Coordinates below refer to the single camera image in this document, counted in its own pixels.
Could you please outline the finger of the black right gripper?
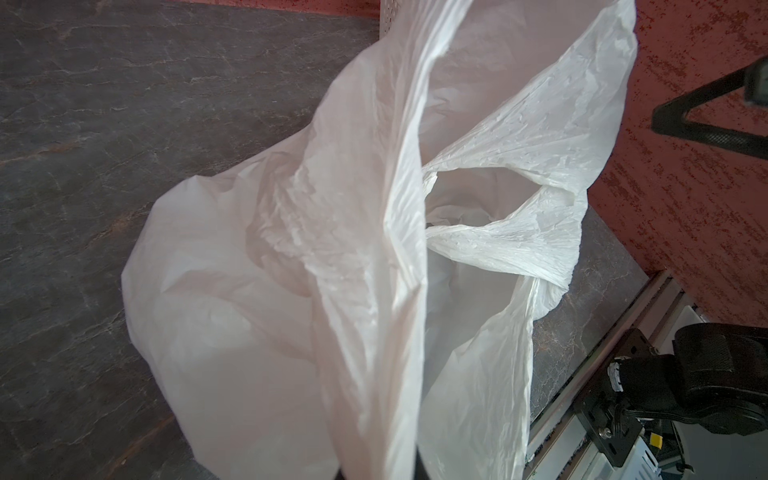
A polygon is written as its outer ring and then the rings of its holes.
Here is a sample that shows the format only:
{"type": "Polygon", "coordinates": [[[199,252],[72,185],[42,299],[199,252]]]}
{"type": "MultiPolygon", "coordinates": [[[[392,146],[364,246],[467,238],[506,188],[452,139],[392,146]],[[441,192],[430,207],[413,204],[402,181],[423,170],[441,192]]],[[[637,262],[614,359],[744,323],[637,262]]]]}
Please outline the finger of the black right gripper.
{"type": "Polygon", "coordinates": [[[660,135],[693,141],[766,161],[766,136],[688,119],[688,114],[695,108],[739,89],[744,90],[743,99],[748,106],[766,108],[767,63],[754,62],[657,106],[652,112],[651,130],[660,135]]]}

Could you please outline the white plastic bag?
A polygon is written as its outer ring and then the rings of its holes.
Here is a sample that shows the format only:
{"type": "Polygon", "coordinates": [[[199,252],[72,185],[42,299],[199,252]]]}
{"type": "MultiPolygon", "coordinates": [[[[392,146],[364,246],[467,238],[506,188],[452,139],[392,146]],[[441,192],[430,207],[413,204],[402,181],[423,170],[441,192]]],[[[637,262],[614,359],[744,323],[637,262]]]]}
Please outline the white plastic bag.
{"type": "Polygon", "coordinates": [[[405,1],[311,122],[153,205],[130,338],[220,479],[518,479],[631,1],[405,1]]]}

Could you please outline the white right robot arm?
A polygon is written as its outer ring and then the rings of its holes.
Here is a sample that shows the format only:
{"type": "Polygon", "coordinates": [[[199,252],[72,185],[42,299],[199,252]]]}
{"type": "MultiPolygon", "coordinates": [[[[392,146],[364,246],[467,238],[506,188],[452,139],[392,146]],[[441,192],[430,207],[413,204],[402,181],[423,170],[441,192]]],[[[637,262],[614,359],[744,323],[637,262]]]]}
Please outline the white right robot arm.
{"type": "MultiPolygon", "coordinates": [[[[746,104],[767,105],[767,60],[714,80],[653,110],[653,132],[761,160],[767,139],[691,121],[691,110],[742,90],[746,104]]],[[[613,433],[624,420],[670,420],[720,435],[748,436],[767,428],[767,331],[698,323],[676,331],[670,354],[614,354],[595,379],[597,405],[613,433]]]]}

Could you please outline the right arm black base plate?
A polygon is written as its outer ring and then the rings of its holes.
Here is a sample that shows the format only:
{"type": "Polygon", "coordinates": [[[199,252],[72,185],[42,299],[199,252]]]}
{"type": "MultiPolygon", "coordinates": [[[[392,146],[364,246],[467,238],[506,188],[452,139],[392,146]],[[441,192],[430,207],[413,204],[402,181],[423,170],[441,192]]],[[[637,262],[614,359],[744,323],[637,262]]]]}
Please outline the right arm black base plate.
{"type": "Polygon", "coordinates": [[[621,359],[647,357],[652,346],[636,328],[627,330],[577,395],[573,410],[588,439],[612,467],[623,467],[640,435],[642,424],[625,413],[622,393],[613,389],[609,366],[621,359]]]}

